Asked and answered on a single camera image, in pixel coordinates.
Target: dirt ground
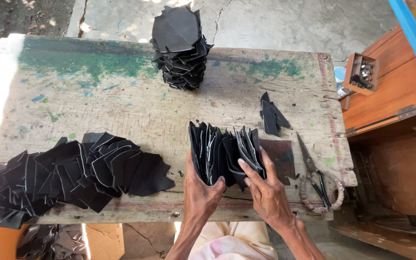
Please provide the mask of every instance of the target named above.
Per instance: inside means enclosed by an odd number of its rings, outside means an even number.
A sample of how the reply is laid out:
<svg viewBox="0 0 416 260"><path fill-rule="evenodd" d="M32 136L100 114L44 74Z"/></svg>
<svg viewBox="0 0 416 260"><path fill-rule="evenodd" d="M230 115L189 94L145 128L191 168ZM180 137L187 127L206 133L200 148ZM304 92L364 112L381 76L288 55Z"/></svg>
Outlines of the dirt ground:
<svg viewBox="0 0 416 260"><path fill-rule="evenodd" d="M65 36L75 0L0 0L0 38L11 33Z"/></svg>

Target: small wooden box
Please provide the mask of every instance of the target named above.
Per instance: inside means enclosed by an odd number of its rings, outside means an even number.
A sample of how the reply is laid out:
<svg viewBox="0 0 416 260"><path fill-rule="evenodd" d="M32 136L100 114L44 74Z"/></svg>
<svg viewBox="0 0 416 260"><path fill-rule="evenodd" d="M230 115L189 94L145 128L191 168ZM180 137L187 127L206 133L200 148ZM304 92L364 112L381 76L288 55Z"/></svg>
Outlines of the small wooden box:
<svg viewBox="0 0 416 260"><path fill-rule="evenodd" d="M354 86L351 84L351 75L354 74L360 74L361 72L361 64L362 61L368 61L373 64L372 69L372 80L370 84L372 84L372 87L370 89L361 88L358 86ZM346 65L346 74L344 75L344 82L343 87L356 91L357 93L361 93L363 95L369 96L377 91L377 74L378 74L378 68L379 68L379 61L364 56L359 53L354 53L348 58L348 65Z"/></svg>

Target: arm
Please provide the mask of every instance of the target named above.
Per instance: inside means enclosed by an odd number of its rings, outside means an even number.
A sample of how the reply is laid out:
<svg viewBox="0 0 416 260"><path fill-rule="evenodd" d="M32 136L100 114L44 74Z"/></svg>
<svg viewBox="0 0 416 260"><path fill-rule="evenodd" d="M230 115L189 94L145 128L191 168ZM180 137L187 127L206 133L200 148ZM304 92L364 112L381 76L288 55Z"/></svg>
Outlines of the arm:
<svg viewBox="0 0 416 260"><path fill-rule="evenodd" d="M248 178L253 207L265 222L280 234L297 260L325 260L322 253L311 241L303 221L296 218L290 209L285 186L278 180L274 163L261 148L267 180L263 180L244 160L239 159L240 167Z"/></svg>
<svg viewBox="0 0 416 260"><path fill-rule="evenodd" d="M203 226L215 212L226 189L223 176L213 186L207 186L197 175L192 150L187 152L184 180L184 220L176 242L166 256L166 260L187 260Z"/></svg>

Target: metal hinge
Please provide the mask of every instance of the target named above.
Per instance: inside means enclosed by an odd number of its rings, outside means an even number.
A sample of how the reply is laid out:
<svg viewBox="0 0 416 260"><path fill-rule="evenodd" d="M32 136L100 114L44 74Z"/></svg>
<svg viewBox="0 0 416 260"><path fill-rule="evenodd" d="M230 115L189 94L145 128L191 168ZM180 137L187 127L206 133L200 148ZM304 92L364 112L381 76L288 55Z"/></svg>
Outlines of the metal hinge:
<svg viewBox="0 0 416 260"><path fill-rule="evenodd" d="M350 137L356 134L355 127L346 129L346 137Z"/></svg>
<svg viewBox="0 0 416 260"><path fill-rule="evenodd" d="M406 106L405 108L399 109L396 115L399 119L406 119L416 115L415 105L411 104L409 106Z"/></svg>

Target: scissors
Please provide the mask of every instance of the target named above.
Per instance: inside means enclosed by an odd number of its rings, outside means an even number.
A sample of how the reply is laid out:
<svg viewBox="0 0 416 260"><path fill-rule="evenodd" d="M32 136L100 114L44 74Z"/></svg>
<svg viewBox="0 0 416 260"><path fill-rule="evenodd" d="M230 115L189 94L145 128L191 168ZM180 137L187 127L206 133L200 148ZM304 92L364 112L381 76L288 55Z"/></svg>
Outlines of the scissors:
<svg viewBox="0 0 416 260"><path fill-rule="evenodd" d="M301 139L301 137L299 136L298 133L296 133L296 135L298 136L299 147L301 148L301 153L303 154L304 165L306 166L306 171L307 171L307 173L305 175L305 179L302 179L302 182L301 182L301 186L302 186L300 188L301 199L304 201L304 203L306 204L306 206L308 206L314 212L319 211L319 213L325 213L330 208L332 208L332 209L339 208L341 206L341 203L343 202L343 197L342 197L343 196L343 192L342 191L344 191L343 185L340 183L340 181L335 176L332 176L332 175L328 174L326 171L324 171L325 174L323 174L314 165L314 161L312 160L311 156L309 155L309 152L307 151L306 146L304 146L303 140ZM319 186L317 186L317 183L312 178L314 174L316 174L316 175L319 176L320 188L319 188ZM333 204L333 205L330 202L330 200L328 199L327 189L325 187L325 182L324 182L324 179L323 179L323 175L328 176L333 181L335 181L336 184L337 184L337 187L339 189L338 190L338 199L337 199L337 202L335 204ZM306 179L310 180L311 185L313 186L314 190L316 190L316 192L319 195L320 199L324 203L324 207L323 208L322 207L315 208L308 201L307 196L305 195L305 185L306 185L306 181L305 180Z"/></svg>

